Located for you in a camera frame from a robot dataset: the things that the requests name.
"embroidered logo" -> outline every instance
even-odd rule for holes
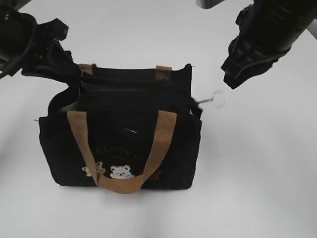
[[[87,167],[82,167],[81,170],[86,172],[87,177],[91,177],[91,173]],[[102,161],[96,162],[96,170],[98,174],[104,174],[106,172],[106,169],[103,168]]]
[[[125,149],[123,147],[114,147],[114,146],[103,146],[95,148],[98,155],[102,155],[104,158],[113,160],[120,160],[124,164],[131,164],[134,162],[144,162],[145,158],[143,155],[140,155],[131,150]]]
[[[130,172],[131,167],[129,165],[111,166],[110,169],[112,172],[110,177],[113,179],[130,179],[134,177],[134,175]]]

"bag strap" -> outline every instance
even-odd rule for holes
[[[172,67],[157,65],[155,72],[156,80],[170,80],[172,78]]]
[[[94,66],[95,64],[84,64],[84,63],[79,64],[78,67],[81,70],[81,76],[84,75],[84,72],[90,75],[93,75]]]
[[[118,193],[130,194],[138,191],[142,184],[161,165],[173,138],[177,114],[165,111],[158,112],[153,144],[144,172],[139,176],[128,179],[112,179],[97,173],[96,161],[88,143],[87,112],[68,111],[67,119],[96,185]]]

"black fabric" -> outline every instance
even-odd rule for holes
[[[191,70],[188,64],[173,71],[168,82],[160,82],[155,79],[155,69],[94,68],[93,75],[84,74],[77,89],[68,88],[56,95],[49,115],[39,119],[40,143],[55,182],[96,186],[73,137],[67,110],[88,112],[90,148],[99,166],[102,162],[99,169],[113,179],[121,176],[116,170],[125,170],[129,176],[143,172],[158,110],[164,110],[177,113],[172,143],[142,189],[189,188],[198,156],[202,112],[190,96]]]

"tan handle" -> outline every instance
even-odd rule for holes
[[[144,172],[142,175],[128,179],[112,179],[97,173],[96,161],[88,143],[87,112],[68,111],[67,118],[86,166],[96,185],[118,193],[130,194],[138,191],[142,184],[161,165],[172,141],[177,114],[164,111],[158,112],[153,144],[144,167]]]

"white table surface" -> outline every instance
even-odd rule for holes
[[[191,189],[120,195],[54,183],[34,119],[65,85],[0,80],[0,237],[317,237],[317,42],[306,31],[272,70],[232,91],[220,66],[250,2],[203,10],[195,0],[32,0],[23,11],[39,23],[57,17],[70,27],[62,45],[77,63],[191,63],[192,95],[223,89],[229,101],[204,105]]]

